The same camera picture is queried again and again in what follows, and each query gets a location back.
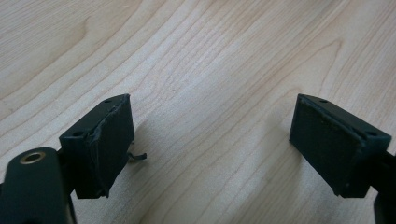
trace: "wooden table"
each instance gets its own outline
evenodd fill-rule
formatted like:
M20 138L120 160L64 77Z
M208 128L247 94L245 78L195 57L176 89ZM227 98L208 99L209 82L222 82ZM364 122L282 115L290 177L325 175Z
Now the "wooden table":
M396 135L396 1L0 3L0 177L102 100L131 94L135 144L79 223L374 223L289 143L297 93ZM394 154L393 141L389 151Z

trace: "light wooden surface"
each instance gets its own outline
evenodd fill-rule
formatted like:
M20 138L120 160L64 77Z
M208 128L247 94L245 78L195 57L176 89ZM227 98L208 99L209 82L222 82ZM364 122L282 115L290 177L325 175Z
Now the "light wooden surface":
M374 223L288 141L297 93L396 136L396 1L0 3L0 177L107 97L135 153L79 223ZM395 153L393 141L389 151Z

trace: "black plastic bracket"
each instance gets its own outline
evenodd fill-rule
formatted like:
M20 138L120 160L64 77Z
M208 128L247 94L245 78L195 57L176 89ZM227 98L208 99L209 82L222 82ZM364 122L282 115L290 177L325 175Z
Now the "black plastic bracket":
M396 160L387 152L390 140L387 133L327 100L297 97L290 142L335 195L363 198L373 186L389 204L396 204Z
M76 223L70 193L109 195L131 158L134 140L129 94L104 100L60 136L62 148L40 147L14 158L0 188L0 223Z

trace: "screw hole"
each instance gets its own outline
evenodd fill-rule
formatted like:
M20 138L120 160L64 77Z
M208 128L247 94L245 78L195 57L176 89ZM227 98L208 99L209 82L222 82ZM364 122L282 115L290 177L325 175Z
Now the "screw hole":
M377 134L375 132L366 132L366 133L371 135L371 136L377 136Z
M79 136L82 136L83 134L84 134L84 132L75 132L75 133L73 133L73 136L79 137Z
M45 156L46 156L46 154L42 151L32 152L32 153L27 154L26 156L22 157L20 163L25 164L25 165L32 164L37 161L41 161Z

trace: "black plastic block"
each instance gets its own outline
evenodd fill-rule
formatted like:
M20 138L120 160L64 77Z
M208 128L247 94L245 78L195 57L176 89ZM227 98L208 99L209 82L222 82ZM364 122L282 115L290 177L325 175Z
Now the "black plastic block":
M129 94L104 100L60 136L80 199L107 196L134 140Z
M370 159L383 154L391 137L326 100L299 94L290 142L336 195L363 198L370 187Z

